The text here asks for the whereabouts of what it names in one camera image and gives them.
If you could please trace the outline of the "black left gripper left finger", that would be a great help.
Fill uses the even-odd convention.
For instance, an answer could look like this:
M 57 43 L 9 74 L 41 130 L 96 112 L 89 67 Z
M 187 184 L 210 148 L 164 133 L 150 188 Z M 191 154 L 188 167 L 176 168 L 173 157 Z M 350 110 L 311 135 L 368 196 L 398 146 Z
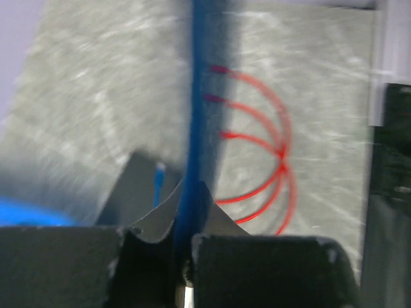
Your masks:
M 174 249 L 181 190 L 179 182 L 160 205 L 132 226 L 137 252 L 128 285 L 141 307 L 184 307 L 185 287 L 179 282 Z

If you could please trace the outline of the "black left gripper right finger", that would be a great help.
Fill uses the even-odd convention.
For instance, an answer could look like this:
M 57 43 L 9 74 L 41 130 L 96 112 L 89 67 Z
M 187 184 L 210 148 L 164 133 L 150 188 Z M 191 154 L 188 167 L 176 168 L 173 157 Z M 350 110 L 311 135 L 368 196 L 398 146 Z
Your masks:
M 192 234 L 248 236 L 213 200 L 207 185 L 198 183 L 192 203 Z

